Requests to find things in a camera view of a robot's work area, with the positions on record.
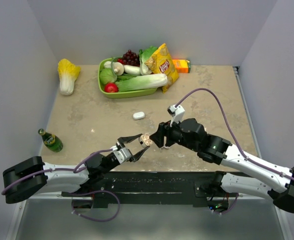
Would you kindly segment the white earbud charging case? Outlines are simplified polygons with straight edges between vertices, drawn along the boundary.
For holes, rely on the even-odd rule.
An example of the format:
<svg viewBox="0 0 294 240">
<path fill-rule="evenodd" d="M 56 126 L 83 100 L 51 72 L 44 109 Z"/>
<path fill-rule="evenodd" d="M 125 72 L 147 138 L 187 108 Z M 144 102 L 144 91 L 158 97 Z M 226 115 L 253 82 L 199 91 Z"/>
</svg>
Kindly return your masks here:
<svg viewBox="0 0 294 240">
<path fill-rule="evenodd" d="M 142 120 L 145 118 L 145 113 L 143 111 L 140 111 L 140 112 L 135 112 L 133 115 L 132 115 L 132 118 L 137 121 L 137 120 Z"/>
</svg>

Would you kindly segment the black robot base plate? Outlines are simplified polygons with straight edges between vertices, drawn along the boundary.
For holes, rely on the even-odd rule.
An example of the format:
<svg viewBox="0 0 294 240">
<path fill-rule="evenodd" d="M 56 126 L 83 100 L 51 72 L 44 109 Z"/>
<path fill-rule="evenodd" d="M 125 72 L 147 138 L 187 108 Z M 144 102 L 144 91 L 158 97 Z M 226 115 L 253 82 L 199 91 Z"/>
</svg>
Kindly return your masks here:
<svg viewBox="0 0 294 240">
<path fill-rule="evenodd" d="M 220 183 L 224 175 L 224 171 L 111 171 L 89 179 L 73 194 L 64 191 L 62 196 L 94 195 L 95 208 L 116 203 L 207 207 L 208 199 L 226 194 Z"/>
</svg>

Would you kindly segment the beige earbud case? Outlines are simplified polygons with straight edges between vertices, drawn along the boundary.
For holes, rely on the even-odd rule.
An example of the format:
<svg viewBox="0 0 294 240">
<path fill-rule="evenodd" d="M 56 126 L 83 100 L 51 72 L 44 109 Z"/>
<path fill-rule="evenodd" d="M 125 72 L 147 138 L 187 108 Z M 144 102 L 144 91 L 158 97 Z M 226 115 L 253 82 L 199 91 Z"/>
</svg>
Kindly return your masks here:
<svg viewBox="0 0 294 240">
<path fill-rule="evenodd" d="M 150 139 L 150 135 L 145 133 L 139 137 L 139 143 L 143 148 L 147 148 L 153 144 L 153 141 Z"/>
</svg>

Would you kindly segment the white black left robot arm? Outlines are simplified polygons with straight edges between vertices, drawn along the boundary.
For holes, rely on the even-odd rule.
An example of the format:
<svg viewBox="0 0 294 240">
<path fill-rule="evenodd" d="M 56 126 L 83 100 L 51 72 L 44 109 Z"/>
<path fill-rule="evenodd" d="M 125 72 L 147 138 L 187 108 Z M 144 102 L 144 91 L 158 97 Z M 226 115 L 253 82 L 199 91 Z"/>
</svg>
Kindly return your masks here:
<svg viewBox="0 0 294 240">
<path fill-rule="evenodd" d="M 7 204 L 53 192 L 86 196 L 106 173 L 123 163 L 137 162 L 152 143 L 147 133 L 120 137 L 110 149 L 96 151 L 76 166 L 51 164 L 33 156 L 2 173 L 1 194 Z"/>
</svg>

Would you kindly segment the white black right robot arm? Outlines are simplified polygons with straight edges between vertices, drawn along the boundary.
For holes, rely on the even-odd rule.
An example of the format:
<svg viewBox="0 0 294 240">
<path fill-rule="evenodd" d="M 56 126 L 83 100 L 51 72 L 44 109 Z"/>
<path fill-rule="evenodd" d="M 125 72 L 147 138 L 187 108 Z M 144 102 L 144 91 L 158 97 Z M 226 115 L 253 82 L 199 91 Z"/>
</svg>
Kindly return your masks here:
<svg viewBox="0 0 294 240">
<path fill-rule="evenodd" d="M 162 122 L 150 139 L 158 148 L 178 144 L 194 151 L 205 162 L 246 175 L 223 173 L 209 185 L 214 196 L 220 197 L 225 192 L 257 196 L 271 200 L 279 209 L 294 214 L 294 166 L 283 167 L 245 153 L 230 141 L 208 134 L 194 118 L 180 123 Z"/>
</svg>

